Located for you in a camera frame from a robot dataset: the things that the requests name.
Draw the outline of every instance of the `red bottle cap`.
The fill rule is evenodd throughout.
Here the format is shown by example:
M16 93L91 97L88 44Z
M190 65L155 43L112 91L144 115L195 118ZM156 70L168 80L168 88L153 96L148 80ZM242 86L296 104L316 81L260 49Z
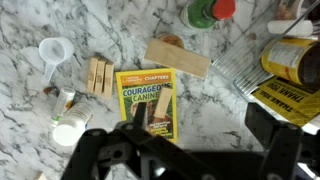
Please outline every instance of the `red bottle cap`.
M229 19L236 12L234 0L217 0L212 7L212 16L218 20Z

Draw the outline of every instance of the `white marble surface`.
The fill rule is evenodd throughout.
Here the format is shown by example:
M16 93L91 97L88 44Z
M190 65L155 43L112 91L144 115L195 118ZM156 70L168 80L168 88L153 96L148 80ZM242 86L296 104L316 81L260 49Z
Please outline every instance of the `white marble surface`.
M187 0L0 0L0 179L32 179L43 171L58 179L72 147L51 138L50 112L58 89L77 91L76 101L94 108L89 128L112 130L120 120L116 90L111 100L85 94L89 58L99 53L116 71L152 69L143 61L148 40L162 32L180 36L188 50L216 59L244 34L267 6L265 0L239 0L234 18L218 30L186 28L179 19ZM64 36L75 46L59 66L46 95L40 80L44 62L40 41ZM205 80L177 72L178 145L187 149L261 150L243 124L247 103L212 70ZM121 166L109 179L128 179Z

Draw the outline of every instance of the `national geographic kids book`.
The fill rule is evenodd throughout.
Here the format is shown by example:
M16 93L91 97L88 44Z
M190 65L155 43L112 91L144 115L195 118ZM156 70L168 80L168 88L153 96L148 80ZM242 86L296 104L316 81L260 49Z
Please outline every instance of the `national geographic kids book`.
M117 72L121 119L131 120L139 102L147 103L146 130L161 135L171 142L177 141L176 84L174 69L153 69ZM154 117L161 88L173 90L164 118Z

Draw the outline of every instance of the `wooden block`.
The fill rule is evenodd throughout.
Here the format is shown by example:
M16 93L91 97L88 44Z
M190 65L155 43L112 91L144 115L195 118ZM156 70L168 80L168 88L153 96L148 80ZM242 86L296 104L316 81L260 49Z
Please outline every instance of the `wooden block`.
M157 103L156 111L154 112L154 117L164 119L167 114L167 109L172 96L172 89L162 87L159 100Z
M152 39L144 56L145 60L175 68L192 75L205 78L211 64L209 58L173 46L169 43Z
M103 92L103 80L104 80L104 68L105 68L105 61L98 61L97 67L97 74L96 74L96 82L94 85L94 94L95 95L102 95Z
M90 67L89 67L88 81L87 81L87 92L88 93L94 92L94 84L95 84L95 80L96 80L98 61L99 61L99 59L97 57L92 57L90 60Z
M109 99L112 96L113 70L114 70L114 64L111 61L108 61L105 65L105 70L104 70L103 94L106 99Z
M39 173L34 180L47 180L47 178L43 173Z

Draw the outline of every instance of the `measuring cup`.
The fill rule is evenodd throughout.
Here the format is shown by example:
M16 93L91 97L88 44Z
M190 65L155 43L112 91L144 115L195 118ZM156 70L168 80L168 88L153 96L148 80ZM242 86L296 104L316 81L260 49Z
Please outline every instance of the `measuring cup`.
M74 52L73 44L64 37L46 38L39 45L39 54L46 62L46 69L42 78L43 85L49 85L56 67L69 59Z

